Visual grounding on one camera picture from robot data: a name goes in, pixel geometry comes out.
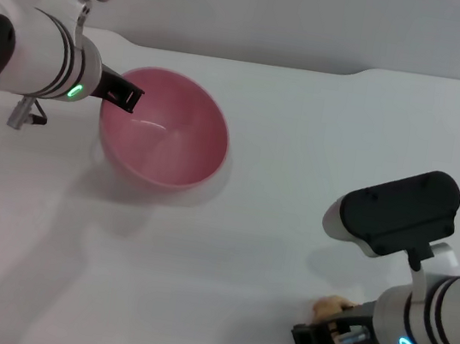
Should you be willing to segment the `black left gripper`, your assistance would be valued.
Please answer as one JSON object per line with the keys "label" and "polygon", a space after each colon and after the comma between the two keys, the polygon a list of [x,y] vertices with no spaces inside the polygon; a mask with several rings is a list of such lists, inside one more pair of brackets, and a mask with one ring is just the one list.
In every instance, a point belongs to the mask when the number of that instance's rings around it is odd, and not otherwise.
{"label": "black left gripper", "polygon": [[90,97],[104,99],[128,113],[133,113],[134,107],[144,94],[139,87],[102,64],[99,81],[90,93]]}

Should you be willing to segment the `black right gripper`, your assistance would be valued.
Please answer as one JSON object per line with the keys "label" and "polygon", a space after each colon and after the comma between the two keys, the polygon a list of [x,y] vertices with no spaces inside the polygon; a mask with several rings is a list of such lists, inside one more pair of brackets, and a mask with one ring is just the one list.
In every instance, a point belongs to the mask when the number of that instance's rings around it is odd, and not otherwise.
{"label": "black right gripper", "polygon": [[299,323],[291,329],[295,344],[337,344],[336,337],[341,334],[365,329],[366,340],[361,344],[373,344],[373,312],[375,301],[346,307],[341,313],[317,317],[312,323]]}

